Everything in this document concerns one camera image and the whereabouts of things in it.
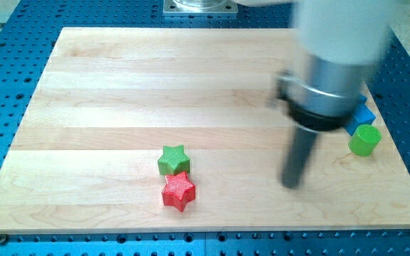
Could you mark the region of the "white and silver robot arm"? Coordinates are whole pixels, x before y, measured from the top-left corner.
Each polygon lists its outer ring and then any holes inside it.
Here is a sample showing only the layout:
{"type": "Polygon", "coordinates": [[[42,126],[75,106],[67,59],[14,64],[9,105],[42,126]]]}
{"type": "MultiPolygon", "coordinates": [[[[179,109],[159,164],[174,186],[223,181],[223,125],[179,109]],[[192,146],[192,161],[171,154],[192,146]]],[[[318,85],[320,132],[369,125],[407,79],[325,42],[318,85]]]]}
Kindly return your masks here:
{"type": "Polygon", "coordinates": [[[293,2],[298,44],[280,94],[300,126],[329,131],[352,116],[363,79],[387,47],[394,7],[392,0],[293,2]]]}

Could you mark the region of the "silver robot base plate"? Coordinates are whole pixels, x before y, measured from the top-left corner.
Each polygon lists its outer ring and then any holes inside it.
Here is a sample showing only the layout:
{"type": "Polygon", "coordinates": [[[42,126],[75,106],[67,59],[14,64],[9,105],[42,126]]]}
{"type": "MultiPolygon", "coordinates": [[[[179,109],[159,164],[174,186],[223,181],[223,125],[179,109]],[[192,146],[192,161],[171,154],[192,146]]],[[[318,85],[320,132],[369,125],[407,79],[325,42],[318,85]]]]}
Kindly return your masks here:
{"type": "Polygon", "coordinates": [[[237,14],[231,0],[163,0],[164,14],[237,14]]]}

